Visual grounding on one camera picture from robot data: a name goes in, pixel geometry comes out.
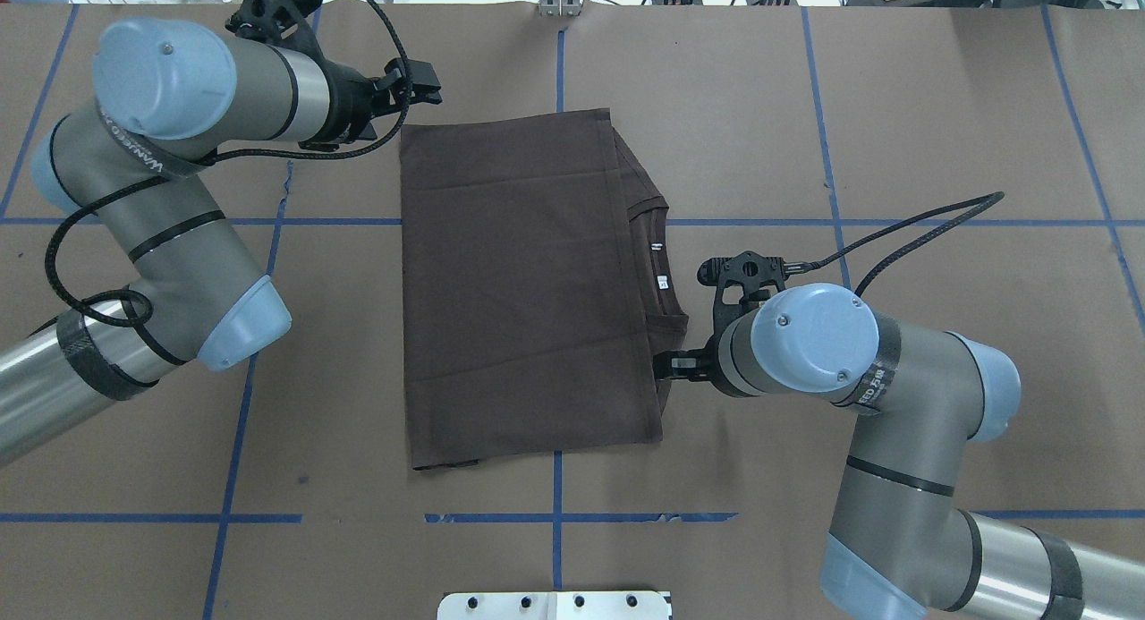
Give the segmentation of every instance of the light blue joint cap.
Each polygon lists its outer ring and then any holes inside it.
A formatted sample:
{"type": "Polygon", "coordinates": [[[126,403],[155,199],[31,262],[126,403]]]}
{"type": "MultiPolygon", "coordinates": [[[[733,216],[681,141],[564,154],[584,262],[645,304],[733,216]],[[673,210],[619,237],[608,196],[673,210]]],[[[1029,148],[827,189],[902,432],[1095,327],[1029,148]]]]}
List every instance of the light blue joint cap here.
{"type": "Polygon", "coordinates": [[[32,182],[35,183],[35,188],[39,189],[40,195],[45,199],[57,209],[61,209],[65,215],[71,215],[76,211],[79,211],[79,204],[76,204],[76,201],[64,190],[52,164],[52,138],[55,133],[56,131],[53,128],[48,133],[48,136],[40,141],[40,146],[35,148],[35,152],[32,154],[32,182]]]}
{"type": "Polygon", "coordinates": [[[948,331],[970,350],[978,366],[978,375],[982,379],[982,423],[978,432],[970,437],[971,441],[993,441],[1005,432],[1010,417],[1018,414],[1021,402],[1021,377],[1010,356],[981,343],[948,331]]]}
{"type": "Polygon", "coordinates": [[[875,314],[858,296],[819,282],[780,291],[751,323],[759,366],[791,390],[821,394],[854,385],[878,354],[875,314]]]}
{"type": "Polygon", "coordinates": [[[199,360],[212,371],[222,371],[282,338],[290,324],[290,311],[264,275],[219,321],[199,350],[199,360]]]}
{"type": "Polygon", "coordinates": [[[856,620],[916,620],[926,607],[875,571],[835,535],[827,534],[827,554],[819,587],[831,604],[856,620]]]}
{"type": "Polygon", "coordinates": [[[95,96],[119,126],[163,140],[204,134],[235,99],[235,57],[190,21],[125,18],[103,30],[95,96]]]}

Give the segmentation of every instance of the dark gray cloth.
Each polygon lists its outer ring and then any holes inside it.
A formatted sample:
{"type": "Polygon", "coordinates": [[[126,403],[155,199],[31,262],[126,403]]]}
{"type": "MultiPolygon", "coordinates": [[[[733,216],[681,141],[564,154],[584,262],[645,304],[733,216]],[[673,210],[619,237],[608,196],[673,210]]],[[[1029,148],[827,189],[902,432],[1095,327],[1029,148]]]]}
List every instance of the dark gray cloth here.
{"type": "Polygon", "coordinates": [[[658,441],[688,317],[608,110],[406,126],[401,163],[413,468],[658,441]]]}

